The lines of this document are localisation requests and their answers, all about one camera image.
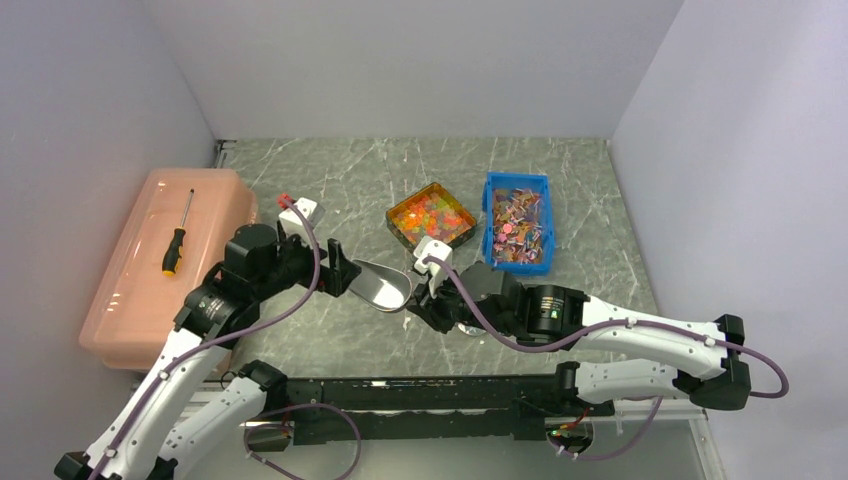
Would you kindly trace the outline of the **metal scoop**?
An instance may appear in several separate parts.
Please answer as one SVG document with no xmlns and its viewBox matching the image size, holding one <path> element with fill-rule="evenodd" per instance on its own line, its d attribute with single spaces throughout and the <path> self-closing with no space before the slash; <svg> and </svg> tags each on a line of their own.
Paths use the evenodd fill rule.
<svg viewBox="0 0 848 480">
<path fill-rule="evenodd" d="M 361 259 L 354 259 L 353 264 L 360 268 L 360 273 L 350 283 L 349 292 L 380 312 L 397 313 L 405 309 L 413 293 L 413 283 L 407 274 Z"/>
</svg>

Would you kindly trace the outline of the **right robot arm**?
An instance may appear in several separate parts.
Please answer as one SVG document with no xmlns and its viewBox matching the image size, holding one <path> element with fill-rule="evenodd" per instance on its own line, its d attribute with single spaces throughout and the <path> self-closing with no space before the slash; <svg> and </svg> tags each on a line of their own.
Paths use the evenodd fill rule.
<svg viewBox="0 0 848 480">
<path fill-rule="evenodd" d="M 407 308 L 432 329 L 464 325 L 497 333 L 523 353 L 606 350 L 625 355 L 618 366 L 579 363 L 559 369 L 551 388 L 557 411 L 652 396 L 686 398 L 712 410 L 742 409 L 752 394 L 750 370 L 739 357 L 743 320 L 673 320 L 628 310 L 580 290 L 524 285 L 512 274 L 477 262 L 461 273 L 445 262 L 417 261 L 426 277 Z"/>
</svg>

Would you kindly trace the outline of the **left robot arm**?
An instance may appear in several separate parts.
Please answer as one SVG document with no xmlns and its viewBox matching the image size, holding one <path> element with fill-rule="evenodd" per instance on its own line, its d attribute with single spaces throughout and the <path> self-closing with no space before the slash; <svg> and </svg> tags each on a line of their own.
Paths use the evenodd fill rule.
<svg viewBox="0 0 848 480">
<path fill-rule="evenodd" d="M 362 269 L 331 239 L 321 248 L 305 223 L 289 234 L 281 224 L 236 230 L 224 258 L 185 298 L 158 359 L 111 425 L 86 450 L 58 461 L 59 479 L 183 479 L 221 437 L 254 416 L 279 417 L 287 377 L 263 361 L 243 367 L 217 400 L 180 418 L 196 389 L 238 340 L 261 329 L 261 304 L 295 285 L 304 295 L 344 294 Z"/>
</svg>

